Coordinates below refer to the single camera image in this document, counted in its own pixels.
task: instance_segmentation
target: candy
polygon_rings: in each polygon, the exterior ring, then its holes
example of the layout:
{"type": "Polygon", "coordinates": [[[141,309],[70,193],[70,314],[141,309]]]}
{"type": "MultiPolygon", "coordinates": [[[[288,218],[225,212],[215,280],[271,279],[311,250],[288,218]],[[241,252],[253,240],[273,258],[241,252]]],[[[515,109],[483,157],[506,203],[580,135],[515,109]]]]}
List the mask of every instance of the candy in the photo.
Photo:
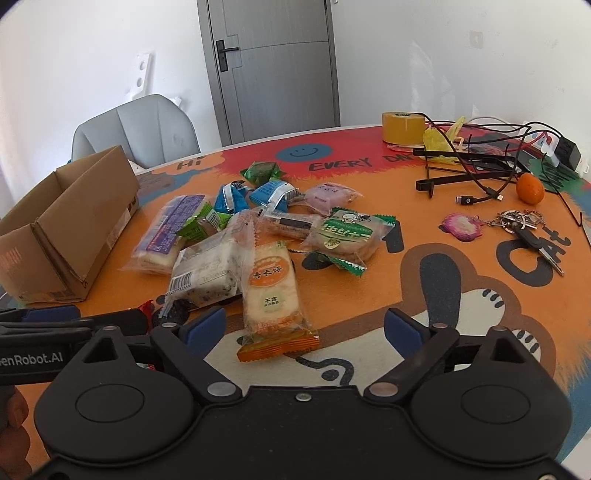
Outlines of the candy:
{"type": "Polygon", "coordinates": [[[300,191],[283,180],[271,180],[258,187],[250,195],[252,203],[266,206],[269,210],[287,213],[287,206],[300,196],[300,191]]]}
{"type": "Polygon", "coordinates": [[[213,209],[218,213],[233,214],[248,210],[248,204],[244,198],[243,181],[236,181],[222,185],[217,194],[213,209]]]}
{"type": "Polygon", "coordinates": [[[285,172],[281,171],[276,162],[256,161],[250,167],[240,172],[255,187],[267,183],[270,180],[281,180],[285,172]]]}

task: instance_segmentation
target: chair backrest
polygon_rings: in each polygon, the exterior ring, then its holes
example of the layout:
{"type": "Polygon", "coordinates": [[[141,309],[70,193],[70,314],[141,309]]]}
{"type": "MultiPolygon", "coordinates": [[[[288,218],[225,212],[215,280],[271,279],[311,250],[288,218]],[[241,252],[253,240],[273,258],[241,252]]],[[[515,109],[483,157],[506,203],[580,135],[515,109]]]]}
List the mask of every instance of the chair backrest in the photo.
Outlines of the chair backrest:
{"type": "Polygon", "coordinates": [[[72,160],[115,145],[143,168],[200,153],[191,120],[162,95],[138,98],[81,124],[74,133],[72,160]]]}

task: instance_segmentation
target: smiley face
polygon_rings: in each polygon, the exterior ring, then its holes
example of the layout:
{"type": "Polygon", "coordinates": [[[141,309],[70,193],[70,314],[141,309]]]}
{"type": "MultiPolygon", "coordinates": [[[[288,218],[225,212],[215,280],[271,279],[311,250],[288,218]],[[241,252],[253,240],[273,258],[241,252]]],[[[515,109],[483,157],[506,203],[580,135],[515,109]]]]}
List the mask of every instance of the smiley face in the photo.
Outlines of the smiley face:
{"type": "Polygon", "coordinates": [[[295,148],[293,152],[290,153],[290,157],[309,157],[311,155],[316,155],[318,153],[318,147],[307,147],[302,148],[295,148]]]}
{"type": "Polygon", "coordinates": [[[332,148],[320,143],[307,143],[287,147],[277,152],[275,157],[279,160],[299,163],[303,161],[318,160],[332,153],[332,148]]]}

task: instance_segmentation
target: green snack wrapper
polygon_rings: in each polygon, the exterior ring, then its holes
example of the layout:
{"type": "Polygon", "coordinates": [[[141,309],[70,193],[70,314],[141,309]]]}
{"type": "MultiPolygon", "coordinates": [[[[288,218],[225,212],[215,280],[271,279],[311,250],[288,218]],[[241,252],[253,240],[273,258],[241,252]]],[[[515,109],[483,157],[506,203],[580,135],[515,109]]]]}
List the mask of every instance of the green snack wrapper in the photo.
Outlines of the green snack wrapper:
{"type": "Polygon", "coordinates": [[[269,180],[281,180],[284,171],[281,171],[279,165],[274,161],[256,161],[250,167],[240,172],[255,187],[264,185],[269,180]]]}
{"type": "Polygon", "coordinates": [[[332,263],[360,277],[365,261],[378,249],[382,239],[396,224],[391,215],[367,215],[342,207],[313,226],[298,252],[318,252],[332,263]]]}
{"type": "MultiPolygon", "coordinates": [[[[229,218],[225,219],[225,225],[228,224],[228,220],[229,218]]],[[[204,202],[202,208],[185,222],[177,235],[192,242],[200,242],[222,230],[223,222],[220,213],[213,209],[212,204],[204,202]]]]}
{"type": "Polygon", "coordinates": [[[232,214],[218,212],[217,216],[220,217],[220,230],[224,230],[228,226],[228,222],[230,221],[230,218],[232,218],[232,214]]]}

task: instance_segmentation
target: key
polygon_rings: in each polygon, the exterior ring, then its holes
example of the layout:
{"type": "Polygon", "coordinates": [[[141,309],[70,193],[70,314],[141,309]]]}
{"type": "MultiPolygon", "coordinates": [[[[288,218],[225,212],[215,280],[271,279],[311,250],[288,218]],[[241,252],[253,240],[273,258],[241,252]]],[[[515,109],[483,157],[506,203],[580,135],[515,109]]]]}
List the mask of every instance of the key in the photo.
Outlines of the key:
{"type": "MultiPolygon", "coordinates": [[[[524,222],[522,220],[519,220],[517,218],[515,218],[514,216],[508,214],[508,213],[499,213],[498,215],[501,218],[504,218],[505,220],[509,220],[510,222],[515,222],[519,225],[520,228],[523,228],[523,224],[524,222]]],[[[524,220],[525,220],[525,226],[528,228],[531,228],[533,230],[537,230],[538,228],[536,227],[535,223],[531,221],[531,219],[528,220],[528,216],[525,215],[524,216],[524,220]]]]}
{"type": "Polygon", "coordinates": [[[550,263],[550,265],[552,265],[552,268],[554,268],[560,274],[560,276],[564,277],[564,271],[562,268],[560,268],[558,263],[554,261],[554,258],[552,258],[552,256],[546,250],[544,250],[542,247],[542,242],[540,242],[538,237],[531,233],[531,231],[527,228],[523,230],[519,228],[521,225],[518,222],[513,222],[511,226],[514,229],[515,234],[521,238],[529,248],[532,250],[537,250],[540,255],[542,255],[542,257],[544,257],[548,263],[550,263]]]}

